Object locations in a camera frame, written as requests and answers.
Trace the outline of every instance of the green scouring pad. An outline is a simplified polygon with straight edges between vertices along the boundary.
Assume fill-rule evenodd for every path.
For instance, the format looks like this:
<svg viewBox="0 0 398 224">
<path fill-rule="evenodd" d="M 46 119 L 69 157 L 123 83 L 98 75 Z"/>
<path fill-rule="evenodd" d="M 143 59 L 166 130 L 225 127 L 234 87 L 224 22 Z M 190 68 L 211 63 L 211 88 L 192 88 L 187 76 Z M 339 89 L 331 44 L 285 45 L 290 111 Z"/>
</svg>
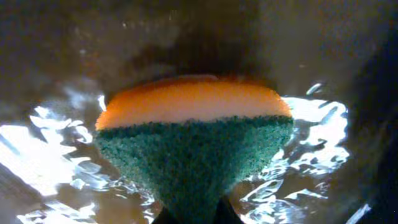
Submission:
<svg viewBox="0 0 398 224">
<path fill-rule="evenodd" d="M 289 107 L 264 86 L 177 78 L 116 96 L 95 143 L 179 223 L 213 223 L 220 199 L 268 165 L 292 126 Z"/>
</svg>

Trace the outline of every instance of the green abrasive layer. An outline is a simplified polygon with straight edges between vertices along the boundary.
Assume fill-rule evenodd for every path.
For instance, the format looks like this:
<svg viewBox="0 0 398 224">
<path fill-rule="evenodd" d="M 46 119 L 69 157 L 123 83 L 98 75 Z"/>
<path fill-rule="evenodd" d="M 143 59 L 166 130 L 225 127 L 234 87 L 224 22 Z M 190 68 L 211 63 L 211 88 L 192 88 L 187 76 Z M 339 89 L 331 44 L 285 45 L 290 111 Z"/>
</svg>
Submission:
<svg viewBox="0 0 398 224">
<path fill-rule="evenodd" d="M 95 143 L 181 223 L 202 224 L 237 182 L 269 164 L 292 126 L 286 116 L 147 123 L 99 131 Z"/>
</svg>

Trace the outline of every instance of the scouring sponge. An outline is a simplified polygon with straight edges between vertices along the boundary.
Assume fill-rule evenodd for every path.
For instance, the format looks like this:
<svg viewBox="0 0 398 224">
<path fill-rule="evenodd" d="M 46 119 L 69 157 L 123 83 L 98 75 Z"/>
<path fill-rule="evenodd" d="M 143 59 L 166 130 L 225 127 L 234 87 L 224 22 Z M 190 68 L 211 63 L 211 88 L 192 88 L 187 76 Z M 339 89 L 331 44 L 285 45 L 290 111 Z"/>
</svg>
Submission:
<svg viewBox="0 0 398 224">
<path fill-rule="evenodd" d="M 287 104 L 262 85 L 174 78 L 117 95 L 95 143 L 180 223 L 213 223 L 220 198 L 268 165 L 292 125 Z"/>
</svg>

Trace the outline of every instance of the orange foam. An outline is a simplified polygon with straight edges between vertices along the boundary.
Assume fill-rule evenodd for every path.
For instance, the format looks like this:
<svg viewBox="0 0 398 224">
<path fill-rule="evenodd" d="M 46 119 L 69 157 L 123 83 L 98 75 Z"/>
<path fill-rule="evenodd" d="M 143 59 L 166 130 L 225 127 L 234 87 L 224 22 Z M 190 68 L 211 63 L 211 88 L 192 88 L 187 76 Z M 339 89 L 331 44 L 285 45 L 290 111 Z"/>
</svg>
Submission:
<svg viewBox="0 0 398 224">
<path fill-rule="evenodd" d="M 99 116 L 96 129 L 260 115 L 291 116 L 280 96 L 263 85 L 238 78 L 190 76 L 161 80 L 116 95 Z"/>
</svg>

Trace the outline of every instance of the sponge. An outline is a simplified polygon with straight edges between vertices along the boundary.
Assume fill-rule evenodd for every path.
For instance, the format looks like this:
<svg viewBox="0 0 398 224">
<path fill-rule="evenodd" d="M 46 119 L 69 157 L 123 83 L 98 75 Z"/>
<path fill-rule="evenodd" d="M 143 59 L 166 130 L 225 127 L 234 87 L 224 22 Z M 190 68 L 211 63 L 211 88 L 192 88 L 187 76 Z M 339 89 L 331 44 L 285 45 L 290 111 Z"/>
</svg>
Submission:
<svg viewBox="0 0 398 224">
<path fill-rule="evenodd" d="M 95 143 L 180 223 L 213 223 L 220 198 L 268 165 L 292 126 L 276 92 L 197 76 L 119 94 L 97 121 Z"/>
</svg>

